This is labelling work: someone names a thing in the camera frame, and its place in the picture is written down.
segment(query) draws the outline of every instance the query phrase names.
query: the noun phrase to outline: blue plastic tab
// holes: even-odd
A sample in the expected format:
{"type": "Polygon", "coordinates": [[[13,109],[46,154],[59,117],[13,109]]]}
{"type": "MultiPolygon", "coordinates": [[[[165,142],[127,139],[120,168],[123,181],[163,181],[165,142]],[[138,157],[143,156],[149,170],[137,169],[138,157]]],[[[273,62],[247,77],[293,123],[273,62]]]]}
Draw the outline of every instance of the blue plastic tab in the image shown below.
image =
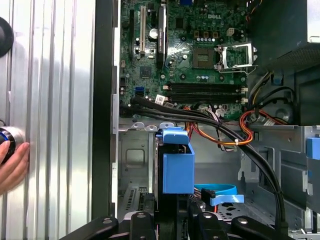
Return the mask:
{"type": "Polygon", "coordinates": [[[216,206],[224,203],[243,204],[245,202],[245,196],[243,195],[219,195],[210,199],[210,205],[216,206]]]}
{"type": "Polygon", "coordinates": [[[180,5],[191,6],[192,4],[193,4],[193,0],[180,0],[180,5]]]}
{"type": "Polygon", "coordinates": [[[184,144],[189,143],[187,131],[182,130],[181,127],[168,127],[163,129],[162,141],[165,144],[184,144]]]}
{"type": "Polygon", "coordinates": [[[320,160],[319,137],[309,137],[306,139],[306,156],[310,159],[320,160]]]}
{"type": "Polygon", "coordinates": [[[199,189],[208,189],[215,191],[215,195],[237,195],[237,187],[232,184],[196,184],[195,188],[199,189]]]}
{"type": "Polygon", "coordinates": [[[194,184],[195,152],[190,143],[187,153],[163,154],[164,194],[193,194],[194,184]]]}

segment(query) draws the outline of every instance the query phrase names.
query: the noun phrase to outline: wire bundle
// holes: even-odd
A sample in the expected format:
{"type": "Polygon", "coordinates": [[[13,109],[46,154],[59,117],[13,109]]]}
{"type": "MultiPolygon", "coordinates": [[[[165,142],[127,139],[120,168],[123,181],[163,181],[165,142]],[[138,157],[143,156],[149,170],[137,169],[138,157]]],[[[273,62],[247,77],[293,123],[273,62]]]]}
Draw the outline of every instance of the wire bundle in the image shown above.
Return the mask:
{"type": "Polygon", "coordinates": [[[165,107],[154,102],[145,100],[142,97],[134,96],[131,100],[133,106],[123,106],[122,108],[126,111],[130,111],[134,114],[139,114],[149,118],[154,118],[158,120],[168,121],[168,122],[183,122],[183,123],[196,123],[196,124],[206,124],[210,125],[217,130],[221,131],[222,134],[226,135],[233,142],[221,142],[214,139],[220,144],[231,144],[236,145],[258,166],[261,172],[265,175],[266,179],[269,181],[276,202],[276,221],[275,228],[279,231],[288,232],[288,224],[286,223],[285,205],[283,193],[279,185],[277,176],[269,165],[268,161],[265,160],[250,144],[253,138],[253,132],[249,130],[245,124],[240,125],[242,130],[248,134],[246,139],[243,139],[235,131],[228,128],[228,126],[223,122],[218,122],[209,117],[207,114],[195,111],[195,110],[184,110],[184,109],[174,109],[165,107]]]}

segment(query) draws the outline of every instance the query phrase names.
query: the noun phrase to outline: metal bracket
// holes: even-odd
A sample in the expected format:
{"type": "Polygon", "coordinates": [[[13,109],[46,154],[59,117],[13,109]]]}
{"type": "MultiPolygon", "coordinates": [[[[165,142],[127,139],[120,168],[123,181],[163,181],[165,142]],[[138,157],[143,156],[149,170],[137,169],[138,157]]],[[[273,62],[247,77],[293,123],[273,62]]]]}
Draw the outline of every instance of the metal bracket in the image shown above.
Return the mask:
{"type": "Polygon", "coordinates": [[[257,59],[257,55],[255,53],[257,52],[257,49],[252,46],[251,42],[245,42],[245,43],[236,43],[236,44],[229,44],[229,45],[219,45],[215,49],[220,54],[220,62],[217,64],[217,68],[219,73],[245,73],[247,75],[251,74],[253,71],[257,69],[257,65],[254,65],[254,61],[257,59]],[[234,65],[228,65],[228,51],[230,49],[239,49],[239,48],[246,48],[245,51],[245,58],[247,60],[246,64],[234,64],[234,65]],[[247,72],[246,68],[253,68],[252,71],[247,72]]]}
{"type": "Polygon", "coordinates": [[[127,132],[128,130],[140,130],[146,132],[157,132],[159,129],[167,129],[174,127],[175,125],[172,122],[162,122],[159,127],[156,125],[145,125],[143,122],[136,122],[131,127],[121,128],[119,132],[127,132]]]}

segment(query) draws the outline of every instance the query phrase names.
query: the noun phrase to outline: cpu socket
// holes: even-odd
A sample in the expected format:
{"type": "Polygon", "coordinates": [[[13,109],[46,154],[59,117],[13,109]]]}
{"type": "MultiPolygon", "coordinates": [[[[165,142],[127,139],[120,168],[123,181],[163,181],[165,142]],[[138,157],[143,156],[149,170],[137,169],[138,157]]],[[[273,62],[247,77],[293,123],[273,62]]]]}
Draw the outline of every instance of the cpu socket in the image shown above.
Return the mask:
{"type": "Polygon", "coordinates": [[[192,52],[192,68],[194,69],[214,69],[215,50],[210,48],[194,48],[192,52]]]}

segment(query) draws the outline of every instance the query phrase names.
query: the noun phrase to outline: hand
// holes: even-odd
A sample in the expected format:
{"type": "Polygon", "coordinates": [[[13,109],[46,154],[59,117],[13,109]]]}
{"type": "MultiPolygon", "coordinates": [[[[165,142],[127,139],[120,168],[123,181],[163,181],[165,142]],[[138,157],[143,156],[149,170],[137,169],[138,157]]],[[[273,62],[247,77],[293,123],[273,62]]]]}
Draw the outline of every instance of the hand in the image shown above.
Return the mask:
{"type": "MultiPolygon", "coordinates": [[[[29,143],[21,144],[15,153],[0,166],[0,195],[19,185],[28,172],[29,143]]],[[[0,164],[9,150],[10,141],[0,145],[0,164]]]]}

